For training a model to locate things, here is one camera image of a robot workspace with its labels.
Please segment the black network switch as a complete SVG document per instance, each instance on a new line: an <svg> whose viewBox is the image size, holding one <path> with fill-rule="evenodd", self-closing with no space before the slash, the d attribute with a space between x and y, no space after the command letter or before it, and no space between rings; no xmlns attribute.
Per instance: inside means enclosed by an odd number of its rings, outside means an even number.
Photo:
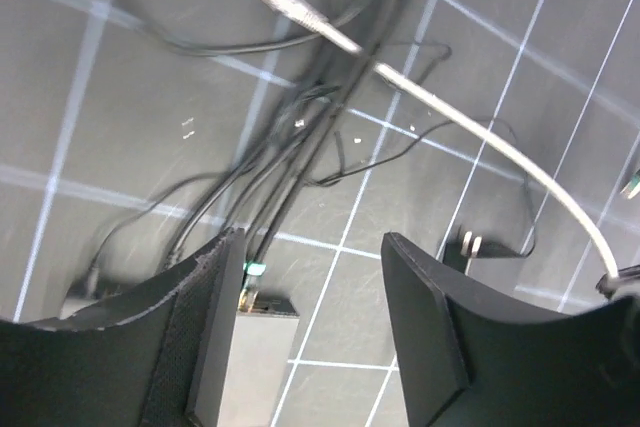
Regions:
<svg viewBox="0 0 640 427"><path fill-rule="evenodd" d="M164 312L141 425L267 425L300 320L289 299L261 293L233 312L177 296Z"/></svg>

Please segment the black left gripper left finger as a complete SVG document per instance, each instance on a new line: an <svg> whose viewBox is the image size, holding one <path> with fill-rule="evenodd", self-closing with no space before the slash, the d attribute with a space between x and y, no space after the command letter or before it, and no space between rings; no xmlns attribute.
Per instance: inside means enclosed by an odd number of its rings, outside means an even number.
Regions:
<svg viewBox="0 0 640 427"><path fill-rule="evenodd" d="M227 229L170 269L65 319L1 325L5 426L214 426L245 236Z"/></svg>

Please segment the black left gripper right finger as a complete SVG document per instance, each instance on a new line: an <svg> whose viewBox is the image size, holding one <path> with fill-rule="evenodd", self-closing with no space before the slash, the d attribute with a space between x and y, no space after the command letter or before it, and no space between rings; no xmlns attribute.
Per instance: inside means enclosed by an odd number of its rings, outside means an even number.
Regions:
<svg viewBox="0 0 640 427"><path fill-rule="evenodd" d="M568 316L389 232L381 263L412 426L635 426L639 299Z"/></svg>

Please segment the black power adapter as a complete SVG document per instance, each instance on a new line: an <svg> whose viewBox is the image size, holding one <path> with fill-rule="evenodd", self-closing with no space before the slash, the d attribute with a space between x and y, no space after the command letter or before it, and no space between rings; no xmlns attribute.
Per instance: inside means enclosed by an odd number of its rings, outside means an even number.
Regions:
<svg viewBox="0 0 640 427"><path fill-rule="evenodd" d="M514 250L496 238L476 235L468 230L464 233L458 233L456 238L446 242L441 258L442 263L467 275L475 260L520 261L528 259L533 254L538 240L536 213L534 212L530 176L524 170L522 170L522 174L523 201L530 222L528 233L530 239L524 241L524 246Z"/></svg>

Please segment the black grid mat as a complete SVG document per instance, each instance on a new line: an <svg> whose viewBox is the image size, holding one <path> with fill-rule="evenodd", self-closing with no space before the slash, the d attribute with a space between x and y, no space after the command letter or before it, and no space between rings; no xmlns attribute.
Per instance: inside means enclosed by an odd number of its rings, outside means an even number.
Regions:
<svg viewBox="0 0 640 427"><path fill-rule="evenodd" d="M327 13L354 0L308 0ZM259 0L1 0L1 313L54 314L113 223L189 176L239 159L317 44L188 58L141 36L150 16L212 44L293 32ZM639 259L639 203L621 187L639 163L639 0L411 0L383 59L418 75L448 45L429 90L557 179L599 225L620 265ZM403 157L301 193L267 255L265 285L300 313L278 426L402 426L404 399L378 259L382 235L430 253L468 229L534 253L509 274L472 273L566 313L600 303L603 266L541 188L523 205L518 170L381 81L345 117L347 159Z"/></svg>

